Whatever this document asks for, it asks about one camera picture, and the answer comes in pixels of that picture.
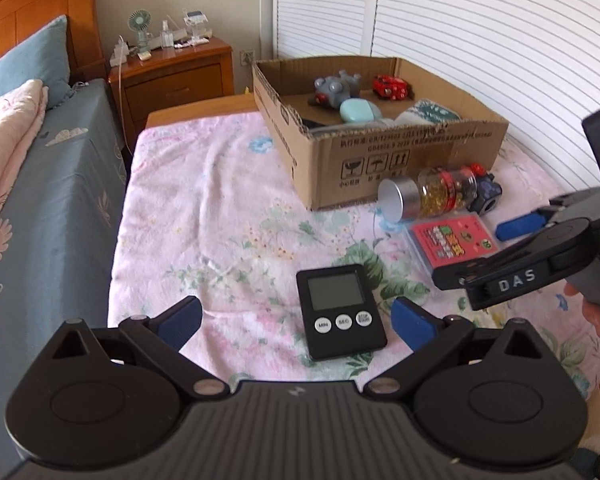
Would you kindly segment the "black cube toy red knobs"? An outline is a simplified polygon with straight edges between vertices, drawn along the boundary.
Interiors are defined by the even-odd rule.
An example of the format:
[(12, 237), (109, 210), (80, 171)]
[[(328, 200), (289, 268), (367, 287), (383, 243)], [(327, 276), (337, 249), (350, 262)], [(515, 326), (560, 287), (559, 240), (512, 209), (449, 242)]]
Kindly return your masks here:
[(476, 181), (476, 197), (467, 206), (471, 212), (483, 216), (493, 210), (503, 195), (502, 186), (495, 181), (495, 176), (483, 166), (474, 162), (469, 166)]

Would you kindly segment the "clear plastic card case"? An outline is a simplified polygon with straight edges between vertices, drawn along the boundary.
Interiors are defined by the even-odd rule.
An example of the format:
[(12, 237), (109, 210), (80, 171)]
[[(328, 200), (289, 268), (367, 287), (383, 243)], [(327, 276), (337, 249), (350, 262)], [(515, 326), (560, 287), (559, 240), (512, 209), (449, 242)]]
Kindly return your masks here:
[(428, 275), (440, 266), (489, 257), (500, 250), (495, 236), (475, 212), (407, 223), (405, 236)]

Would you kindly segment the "clear bottle of yellow capsules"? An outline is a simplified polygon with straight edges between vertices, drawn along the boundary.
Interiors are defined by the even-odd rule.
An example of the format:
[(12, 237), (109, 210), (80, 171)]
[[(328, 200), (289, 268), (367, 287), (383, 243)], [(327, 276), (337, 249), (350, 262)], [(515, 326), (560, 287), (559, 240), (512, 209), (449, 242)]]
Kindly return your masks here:
[(477, 198), (477, 177), (466, 166), (424, 169), (414, 178), (382, 180), (377, 198), (389, 222), (441, 217), (466, 208)]

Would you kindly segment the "black digital timer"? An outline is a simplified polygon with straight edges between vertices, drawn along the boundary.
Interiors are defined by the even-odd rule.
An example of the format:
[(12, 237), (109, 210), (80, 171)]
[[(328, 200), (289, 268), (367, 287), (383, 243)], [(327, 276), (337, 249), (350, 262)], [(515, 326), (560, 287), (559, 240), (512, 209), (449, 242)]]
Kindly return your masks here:
[(332, 360), (385, 348), (384, 324), (360, 264), (303, 270), (296, 280), (312, 360)]

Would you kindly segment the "red toy block car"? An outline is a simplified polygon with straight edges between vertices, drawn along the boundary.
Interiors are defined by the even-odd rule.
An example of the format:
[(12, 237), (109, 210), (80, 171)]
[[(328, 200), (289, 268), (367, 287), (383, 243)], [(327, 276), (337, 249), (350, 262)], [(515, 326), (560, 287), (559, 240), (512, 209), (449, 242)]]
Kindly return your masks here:
[(412, 86), (406, 80), (390, 75), (376, 75), (372, 90), (378, 99), (384, 101), (405, 101), (414, 96)]

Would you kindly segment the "light blue oval case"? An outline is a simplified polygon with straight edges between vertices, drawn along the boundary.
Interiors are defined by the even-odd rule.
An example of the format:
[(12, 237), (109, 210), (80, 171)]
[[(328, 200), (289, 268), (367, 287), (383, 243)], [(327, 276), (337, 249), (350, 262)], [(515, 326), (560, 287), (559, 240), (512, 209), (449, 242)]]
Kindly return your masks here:
[(343, 122), (373, 122), (382, 118), (381, 110), (375, 103), (361, 98), (343, 101), (339, 114)]

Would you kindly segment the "grey cat figurine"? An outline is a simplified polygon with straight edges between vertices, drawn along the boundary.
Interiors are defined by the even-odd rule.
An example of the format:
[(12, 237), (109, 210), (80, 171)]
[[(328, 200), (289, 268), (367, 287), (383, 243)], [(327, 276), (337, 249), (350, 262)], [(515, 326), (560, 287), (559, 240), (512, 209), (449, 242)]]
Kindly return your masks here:
[(316, 78), (313, 83), (314, 93), (309, 97), (308, 103), (311, 106), (339, 110), (344, 101), (360, 95), (361, 82), (360, 74), (350, 75), (345, 70), (340, 70), (335, 76)]

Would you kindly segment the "blue bed sheet mattress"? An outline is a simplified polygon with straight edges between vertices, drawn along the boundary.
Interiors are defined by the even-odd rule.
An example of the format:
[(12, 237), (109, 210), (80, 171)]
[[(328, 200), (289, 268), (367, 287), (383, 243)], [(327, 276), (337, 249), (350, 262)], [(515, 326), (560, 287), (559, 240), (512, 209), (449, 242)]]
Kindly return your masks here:
[(6, 403), (62, 321), (103, 326), (126, 188), (105, 81), (49, 110), (0, 214), (0, 479), (19, 462)]

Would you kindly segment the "pink floral table cloth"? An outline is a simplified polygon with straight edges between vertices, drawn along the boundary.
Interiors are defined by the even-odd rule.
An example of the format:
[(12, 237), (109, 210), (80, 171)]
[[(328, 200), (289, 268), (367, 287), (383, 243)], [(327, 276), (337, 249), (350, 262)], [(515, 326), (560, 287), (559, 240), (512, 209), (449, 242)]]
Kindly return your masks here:
[(600, 384), (600, 337), (562, 284), (482, 311), (464, 292), (439, 290), (400, 224), (374, 204), (309, 211), (258, 113), (144, 131), (123, 205), (108, 322), (155, 316), (188, 295), (204, 319), (183, 353), (219, 378), (366, 382), (408, 355), (385, 349), (315, 362), (309, 356), (296, 275), (360, 264), (379, 310), (404, 296), (429, 312), (480, 327), (529, 320), (580, 393)]

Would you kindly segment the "green white packet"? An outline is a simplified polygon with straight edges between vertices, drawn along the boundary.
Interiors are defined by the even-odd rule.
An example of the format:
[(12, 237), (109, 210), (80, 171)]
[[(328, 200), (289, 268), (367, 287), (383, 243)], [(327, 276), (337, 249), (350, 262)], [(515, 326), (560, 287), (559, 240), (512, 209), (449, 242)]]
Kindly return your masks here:
[(416, 101), (397, 118), (399, 125), (437, 125), (444, 122), (458, 122), (462, 118), (454, 110), (427, 99)]

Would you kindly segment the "white power strip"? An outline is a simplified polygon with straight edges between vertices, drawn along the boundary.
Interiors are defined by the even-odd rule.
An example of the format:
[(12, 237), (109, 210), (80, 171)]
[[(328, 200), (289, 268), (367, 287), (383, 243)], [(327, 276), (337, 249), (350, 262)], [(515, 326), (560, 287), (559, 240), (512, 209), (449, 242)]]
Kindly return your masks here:
[(122, 36), (118, 38), (109, 58), (110, 67), (119, 67), (126, 63), (130, 53), (129, 45)]

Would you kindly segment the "blue pillow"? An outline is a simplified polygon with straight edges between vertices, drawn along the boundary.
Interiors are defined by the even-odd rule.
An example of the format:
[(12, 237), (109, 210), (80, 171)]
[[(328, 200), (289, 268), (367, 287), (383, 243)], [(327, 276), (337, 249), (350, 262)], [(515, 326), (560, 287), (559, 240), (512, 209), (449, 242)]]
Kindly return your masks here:
[(48, 88), (50, 110), (72, 96), (65, 15), (58, 16), (0, 58), (0, 96), (29, 79)]

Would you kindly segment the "small green desk fan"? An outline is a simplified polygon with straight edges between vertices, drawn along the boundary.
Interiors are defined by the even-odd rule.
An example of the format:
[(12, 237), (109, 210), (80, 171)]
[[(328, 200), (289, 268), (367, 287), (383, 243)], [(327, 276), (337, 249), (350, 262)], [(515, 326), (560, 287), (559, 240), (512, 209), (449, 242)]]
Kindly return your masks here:
[(147, 29), (150, 25), (150, 13), (144, 9), (136, 10), (129, 16), (128, 26), (136, 35), (137, 57), (141, 61), (150, 58), (148, 47)]

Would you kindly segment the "white desk gadget stand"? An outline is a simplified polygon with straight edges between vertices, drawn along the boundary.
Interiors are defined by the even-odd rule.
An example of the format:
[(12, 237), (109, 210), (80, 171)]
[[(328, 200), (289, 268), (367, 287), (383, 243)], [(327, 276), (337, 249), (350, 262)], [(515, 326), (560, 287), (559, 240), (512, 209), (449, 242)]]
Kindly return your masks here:
[(191, 44), (203, 44), (212, 37), (208, 18), (201, 10), (185, 11), (183, 21)]

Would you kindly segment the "wooden headboard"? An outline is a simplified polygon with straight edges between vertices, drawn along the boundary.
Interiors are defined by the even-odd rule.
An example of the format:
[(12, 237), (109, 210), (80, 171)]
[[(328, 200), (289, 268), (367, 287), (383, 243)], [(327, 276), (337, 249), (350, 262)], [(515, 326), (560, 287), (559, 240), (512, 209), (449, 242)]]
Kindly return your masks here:
[(0, 0), (0, 57), (58, 16), (65, 16), (71, 80), (104, 78), (108, 72), (96, 0)]

